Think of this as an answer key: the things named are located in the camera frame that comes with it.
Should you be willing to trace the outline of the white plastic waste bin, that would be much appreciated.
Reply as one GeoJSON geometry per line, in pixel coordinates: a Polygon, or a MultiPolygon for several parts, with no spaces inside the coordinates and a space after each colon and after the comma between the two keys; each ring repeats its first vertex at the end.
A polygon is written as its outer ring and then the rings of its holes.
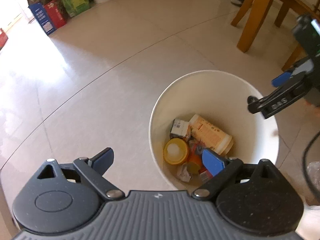
{"type": "Polygon", "coordinates": [[[261,113],[247,109],[247,98],[262,95],[247,81],[227,72],[201,70],[175,80],[160,95],[149,123],[149,144],[163,178],[175,190],[195,190],[198,178],[185,183],[176,178],[177,169],[163,158],[173,120],[189,121],[195,114],[221,128],[234,139],[228,153],[246,164],[260,159],[277,162],[279,134],[275,117],[265,119],[261,113]]]}

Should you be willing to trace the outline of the beige milk tea cup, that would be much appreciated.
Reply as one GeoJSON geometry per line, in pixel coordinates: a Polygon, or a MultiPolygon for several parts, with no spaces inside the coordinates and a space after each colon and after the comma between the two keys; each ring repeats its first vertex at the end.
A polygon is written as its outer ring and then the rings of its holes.
{"type": "Polygon", "coordinates": [[[218,155],[224,157],[234,144],[233,137],[222,129],[214,126],[206,119],[195,114],[189,121],[191,136],[210,148],[218,155]]]}

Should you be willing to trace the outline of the clear plastic wrapper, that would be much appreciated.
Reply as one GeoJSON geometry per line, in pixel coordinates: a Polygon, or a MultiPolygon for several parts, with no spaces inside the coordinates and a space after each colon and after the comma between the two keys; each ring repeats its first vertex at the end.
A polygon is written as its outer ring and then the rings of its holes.
{"type": "Polygon", "coordinates": [[[206,148],[205,144],[201,141],[197,141],[196,139],[190,139],[188,141],[188,145],[190,148],[190,152],[195,155],[202,155],[203,150],[206,148]]]}

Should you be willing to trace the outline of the white paper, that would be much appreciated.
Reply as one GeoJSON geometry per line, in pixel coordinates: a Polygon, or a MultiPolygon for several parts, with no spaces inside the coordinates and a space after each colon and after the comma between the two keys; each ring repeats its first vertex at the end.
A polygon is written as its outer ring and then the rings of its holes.
{"type": "Polygon", "coordinates": [[[183,181],[185,183],[189,183],[191,181],[191,178],[192,178],[192,175],[187,170],[187,164],[186,163],[183,163],[182,165],[180,165],[177,168],[176,175],[177,175],[177,178],[180,181],[183,181]]]}

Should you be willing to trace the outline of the small milk carton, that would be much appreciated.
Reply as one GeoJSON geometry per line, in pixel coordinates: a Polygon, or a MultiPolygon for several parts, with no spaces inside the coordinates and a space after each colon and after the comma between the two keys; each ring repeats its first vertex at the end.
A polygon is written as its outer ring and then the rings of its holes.
{"type": "Polygon", "coordinates": [[[191,127],[189,122],[181,119],[174,119],[170,130],[170,138],[180,138],[188,142],[190,137],[191,127]]]}

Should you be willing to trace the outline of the orange plastic cup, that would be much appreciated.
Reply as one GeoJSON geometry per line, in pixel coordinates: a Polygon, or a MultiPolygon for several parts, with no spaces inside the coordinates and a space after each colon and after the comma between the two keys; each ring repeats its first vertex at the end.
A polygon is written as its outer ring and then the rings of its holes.
{"type": "Polygon", "coordinates": [[[188,156],[189,146],[180,138],[170,139],[164,147],[163,157],[170,165],[180,165],[188,159],[188,156]]]}

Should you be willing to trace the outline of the red drink can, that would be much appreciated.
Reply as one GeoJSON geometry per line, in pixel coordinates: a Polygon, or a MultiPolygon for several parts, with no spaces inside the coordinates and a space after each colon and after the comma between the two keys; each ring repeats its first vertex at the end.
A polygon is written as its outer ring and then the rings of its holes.
{"type": "Polygon", "coordinates": [[[210,181],[213,178],[213,175],[206,168],[202,168],[199,170],[199,178],[201,183],[204,184],[210,181]]]}

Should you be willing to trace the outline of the clear plastic cup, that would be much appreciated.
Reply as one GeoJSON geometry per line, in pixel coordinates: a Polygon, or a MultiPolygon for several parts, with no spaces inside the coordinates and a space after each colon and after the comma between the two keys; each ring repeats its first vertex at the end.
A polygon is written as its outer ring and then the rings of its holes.
{"type": "Polygon", "coordinates": [[[198,174],[200,169],[203,167],[202,159],[200,155],[191,154],[187,160],[187,171],[194,175],[198,174]]]}

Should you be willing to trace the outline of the red cardboard box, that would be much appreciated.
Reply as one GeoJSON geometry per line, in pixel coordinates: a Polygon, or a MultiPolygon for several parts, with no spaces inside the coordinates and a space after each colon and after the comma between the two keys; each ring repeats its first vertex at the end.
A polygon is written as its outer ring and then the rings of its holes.
{"type": "Polygon", "coordinates": [[[60,9],[57,1],[50,1],[44,5],[44,8],[56,29],[63,27],[67,23],[65,14],[63,13],[63,10],[60,9]]]}

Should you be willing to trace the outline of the blue cardboard box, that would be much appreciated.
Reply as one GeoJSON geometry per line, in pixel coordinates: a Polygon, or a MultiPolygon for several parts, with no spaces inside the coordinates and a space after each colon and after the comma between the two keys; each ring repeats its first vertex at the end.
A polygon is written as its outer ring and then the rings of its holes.
{"type": "Polygon", "coordinates": [[[41,28],[47,36],[56,31],[56,27],[54,26],[45,8],[40,2],[33,3],[29,5],[28,8],[31,10],[33,16],[35,17],[35,19],[37,20],[37,22],[39,23],[39,25],[41,26],[41,28]]]}

